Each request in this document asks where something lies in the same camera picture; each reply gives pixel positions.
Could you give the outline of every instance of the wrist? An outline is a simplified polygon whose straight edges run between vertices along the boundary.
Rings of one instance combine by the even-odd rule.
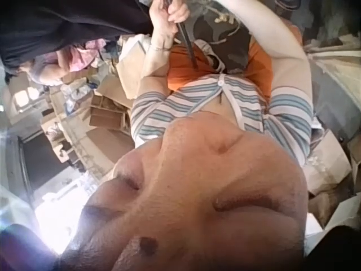
[[[170,49],[174,42],[174,34],[162,31],[153,31],[151,44],[159,49]]]

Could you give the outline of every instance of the bracelet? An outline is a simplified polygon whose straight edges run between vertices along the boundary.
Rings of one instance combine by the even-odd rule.
[[[154,46],[153,44],[151,44],[149,48],[152,48],[154,51],[162,51],[162,52],[169,52],[171,49],[171,48],[160,48],[160,47]]]

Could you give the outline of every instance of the striped shirt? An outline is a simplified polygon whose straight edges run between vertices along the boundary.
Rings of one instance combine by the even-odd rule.
[[[131,111],[131,135],[136,147],[161,137],[178,117],[199,111],[221,93],[230,101],[240,129],[266,134],[276,140],[299,164],[310,152],[311,99],[293,87],[272,91],[268,106],[257,87],[229,75],[208,75],[165,96],[148,92],[139,96]]]

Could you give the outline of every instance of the woman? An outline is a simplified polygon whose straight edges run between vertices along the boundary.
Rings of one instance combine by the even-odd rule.
[[[61,78],[69,72],[77,72],[89,66],[105,46],[99,39],[85,43],[84,48],[68,46],[54,53],[37,56],[23,63],[19,71],[26,72],[35,83],[49,86],[61,85]]]
[[[218,2],[271,58],[269,104],[248,79],[214,74],[211,67],[171,93],[175,23],[189,11],[182,0],[168,10],[154,0],[155,30],[131,113],[138,148],[88,201],[61,270],[298,268],[307,213],[300,164],[310,144],[310,67],[294,35],[263,4]],[[194,71],[200,72],[202,66]]]

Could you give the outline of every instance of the black clothing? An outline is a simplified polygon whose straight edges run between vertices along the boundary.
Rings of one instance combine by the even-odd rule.
[[[0,56],[15,70],[38,55],[121,34],[151,34],[138,0],[12,0],[0,11]]]

